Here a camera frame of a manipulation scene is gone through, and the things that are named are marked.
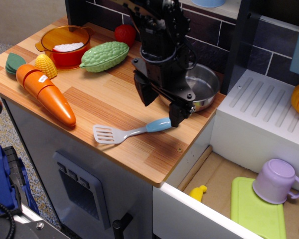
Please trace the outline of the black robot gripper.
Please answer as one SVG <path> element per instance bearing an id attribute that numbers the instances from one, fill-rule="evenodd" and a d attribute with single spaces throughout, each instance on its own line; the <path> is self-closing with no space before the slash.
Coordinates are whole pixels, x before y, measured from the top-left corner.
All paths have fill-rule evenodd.
<path id="1" fill-rule="evenodd" d="M 141 101 L 147 107 L 159 96 L 167 99 L 170 102 L 169 119 L 172 127 L 178 127 L 190 116 L 188 105 L 181 103 L 186 101 L 184 97 L 167 87 L 180 72 L 196 66 L 195 61 L 189 60 L 191 52 L 193 50 L 189 47 L 177 47 L 171 55 L 163 57 L 161 51 L 153 55 L 141 47 L 140 58 L 132 61 L 135 67 L 134 82 Z"/>

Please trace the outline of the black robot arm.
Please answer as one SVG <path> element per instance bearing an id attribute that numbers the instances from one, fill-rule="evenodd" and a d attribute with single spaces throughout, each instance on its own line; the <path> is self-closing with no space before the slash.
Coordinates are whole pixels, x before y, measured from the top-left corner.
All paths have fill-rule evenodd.
<path id="1" fill-rule="evenodd" d="M 195 93 L 186 73 L 197 64 L 196 53 L 186 39 L 190 19 L 177 0 L 118 0 L 126 8 L 140 39 L 140 58 L 133 62 L 134 82 L 145 106 L 158 96 L 169 100 L 172 127 L 194 111 Z"/>

